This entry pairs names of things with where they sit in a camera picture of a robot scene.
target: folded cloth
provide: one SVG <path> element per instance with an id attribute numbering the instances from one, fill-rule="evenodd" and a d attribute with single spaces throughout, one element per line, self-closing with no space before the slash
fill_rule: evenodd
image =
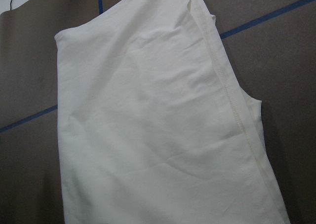
<path id="1" fill-rule="evenodd" d="M 122 0 L 55 39 L 67 224 L 289 223 L 203 0 Z"/>

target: brown surface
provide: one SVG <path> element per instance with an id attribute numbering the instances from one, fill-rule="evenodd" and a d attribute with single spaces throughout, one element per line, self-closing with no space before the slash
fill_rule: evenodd
<path id="1" fill-rule="evenodd" d="M 120 0 L 103 0 L 108 9 Z M 297 0 L 205 0 L 219 31 Z M 98 0 L 30 0 L 0 16 L 0 128 L 57 104 L 54 35 Z M 268 157 L 292 224 L 316 223 L 316 2 L 224 40 L 241 86 L 263 100 Z M 63 223 L 51 112 L 0 134 L 0 223 Z"/>

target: white cloth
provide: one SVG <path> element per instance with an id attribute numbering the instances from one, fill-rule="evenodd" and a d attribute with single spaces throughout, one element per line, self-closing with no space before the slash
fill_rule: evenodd
<path id="1" fill-rule="evenodd" d="M 67 224 L 289 223 L 203 0 L 122 0 L 55 39 Z"/>

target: blue tape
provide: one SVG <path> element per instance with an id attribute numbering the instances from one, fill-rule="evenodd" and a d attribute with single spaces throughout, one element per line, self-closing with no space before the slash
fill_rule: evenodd
<path id="1" fill-rule="evenodd" d="M 232 35 L 234 35 L 236 33 L 239 33 L 241 31 L 244 31 L 244 30 L 248 29 L 248 28 L 256 26 L 256 25 L 258 25 L 258 24 L 260 24 L 262 22 L 268 21 L 269 19 L 278 17 L 281 14 L 284 14 L 284 13 L 287 13 L 289 11 L 292 11 L 292 10 L 298 8 L 298 7 L 306 5 L 306 4 L 308 4 L 310 2 L 313 2 L 313 1 L 315 1 L 315 0 L 299 0 L 299 1 L 297 1 L 295 3 L 292 3 L 292 4 L 288 5 L 288 6 L 285 6 L 283 8 L 280 8 L 280 9 L 276 10 L 276 11 L 268 13 L 268 14 L 260 17 L 260 18 L 257 18 L 257 19 L 254 19 L 254 20 L 248 22 L 248 23 L 245 23 L 245 24 L 243 24 L 243 25 L 241 25 L 239 27 L 236 27 L 236 28 L 231 29 L 231 30 L 229 30 L 227 32 L 224 32 L 224 33 L 220 34 L 220 37 L 221 37 L 221 39 L 225 39 L 225 38 L 230 37 L 230 36 L 232 36 Z"/>
<path id="2" fill-rule="evenodd" d="M 98 0 L 99 2 L 99 15 L 103 13 L 103 4 L 102 4 L 102 0 Z"/>
<path id="3" fill-rule="evenodd" d="M 29 117 L 26 117 L 26 118 L 24 118 L 24 119 L 22 119 L 22 120 L 19 120 L 18 122 L 15 122 L 15 123 L 13 123 L 13 124 L 7 125 L 6 127 L 3 127 L 3 128 L 0 129 L 0 133 L 3 133 L 4 131 L 7 131 L 7 130 L 9 130 L 9 129 L 12 129 L 12 128 L 16 127 L 16 126 L 19 126 L 19 125 L 21 125 L 21 124 L 24 124 L 24 123 L 26 123 L 26 122 L 29 122 L 29 121 L 32 120 L 32 119 L 38 118 L 38 117 L 40 117 L 40 116 L 42 116 L 42 115 L 44 115 L 44 114 L 48 114 L 48 113 L 50 113 L 50 112 L 52 112 L 52 111 L 55 111 L 55 110 L 57 110 L 57 105 L 54 105 L 53 107 L 47 108 L 47 109 L 45 109 L 45 110 L 43 110 L 43 111 L 41 111 L 41 112 L 38 112 L 38 113 L 36 113 L 36 114 L 33 114 L 33 115 L 31 115 L 31 116 L 29 116 Z"/>

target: folded white garment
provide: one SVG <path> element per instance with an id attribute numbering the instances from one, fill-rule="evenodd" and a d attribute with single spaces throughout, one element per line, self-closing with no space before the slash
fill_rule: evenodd
<path id="1" fill-rule="evenodd" d="M 66 224 L 289 223 L 203 0 L 122 0 L 55 39 Z"/>

